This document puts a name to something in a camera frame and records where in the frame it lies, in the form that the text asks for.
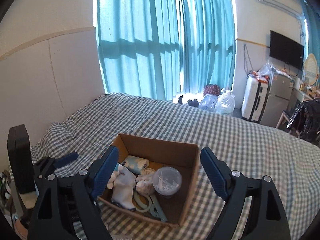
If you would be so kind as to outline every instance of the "checkered bedsheet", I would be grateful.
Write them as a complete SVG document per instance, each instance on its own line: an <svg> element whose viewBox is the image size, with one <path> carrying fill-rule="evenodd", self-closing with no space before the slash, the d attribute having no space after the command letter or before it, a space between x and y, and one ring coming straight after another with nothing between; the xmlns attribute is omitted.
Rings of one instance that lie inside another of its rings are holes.
<svg viewBox="0 0 320 240"><path fill-rule="evenodd" d="M33 161L76 151L78 159L56 172L60 177L74 175L101 157L118 133L196 143L210 147L231 170L252 178L271 176L286 210L292 240L299 239L320 209L320 149L316 146L274 128L150 98L116 93L92 102L65 122L53 123L31 148ZM234 239L241 237L249 204L247 198ZM100 205L112 234L129 235L133 240L205 239L224 202L200 167L192 206L181 228L141 222ZM80 227L77 234L85 237Z"/></svg>

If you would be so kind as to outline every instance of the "curtain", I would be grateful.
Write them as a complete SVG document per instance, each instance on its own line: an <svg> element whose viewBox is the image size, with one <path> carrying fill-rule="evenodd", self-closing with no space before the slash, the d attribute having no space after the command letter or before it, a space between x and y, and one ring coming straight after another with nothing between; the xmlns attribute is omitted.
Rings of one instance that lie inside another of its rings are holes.
<svg viewBox="0 0 320 240"><path fill-rule="evenodd" d="M181 73L185 93L202 93L204 85L231 89L235 25L231 0L179 0Z"/></svg>
<svg viewBox="0 0 320 240"><path fill-rule="evenodd" d="M320 17L313 8L303 0L301 1L301 5L308 25L308 53L313 53L316 56L318 65L320 65Z"/></svg>
<svg viewBox="0 0 320 240"><path fill-rule="evenodd" d="M98 0L97 18L108 92L160 100L180 92L175 0Z"/></svg>

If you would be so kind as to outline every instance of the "suitcase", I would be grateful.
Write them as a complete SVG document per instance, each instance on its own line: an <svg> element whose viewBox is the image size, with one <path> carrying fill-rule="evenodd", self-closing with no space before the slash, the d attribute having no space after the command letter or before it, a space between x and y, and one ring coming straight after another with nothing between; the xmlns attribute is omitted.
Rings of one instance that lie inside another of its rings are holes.
<svg viewBox="0 0 320 240"><path fill-rule="evenodd" d="M266 100L268 84L248 76L242 103L242 118L251 122L258 122Z"/></svg>

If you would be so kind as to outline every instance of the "black screen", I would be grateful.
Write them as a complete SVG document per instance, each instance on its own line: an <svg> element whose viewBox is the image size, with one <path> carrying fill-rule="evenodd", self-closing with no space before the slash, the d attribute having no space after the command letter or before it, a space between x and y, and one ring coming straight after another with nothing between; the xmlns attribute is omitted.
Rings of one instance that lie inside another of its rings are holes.
<svg viewBox="0 0 320 240"><path fill-rule="evenodd" d="M271 31L270 57L279 59L302 70L304 47L299 43Z"/></svg>

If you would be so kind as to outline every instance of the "chair leg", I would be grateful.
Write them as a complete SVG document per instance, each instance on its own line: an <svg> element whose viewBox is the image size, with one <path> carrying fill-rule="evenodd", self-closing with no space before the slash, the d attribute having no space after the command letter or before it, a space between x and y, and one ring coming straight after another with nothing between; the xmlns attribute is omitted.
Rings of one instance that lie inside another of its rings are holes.
<svg viewBox="0 0 320 240"><path fill-rule="evenodd" d="M284 113L281 114L278 124L276 126L276 129L279 129L279 126L281 125L283 119L284 119Z"/></svg>

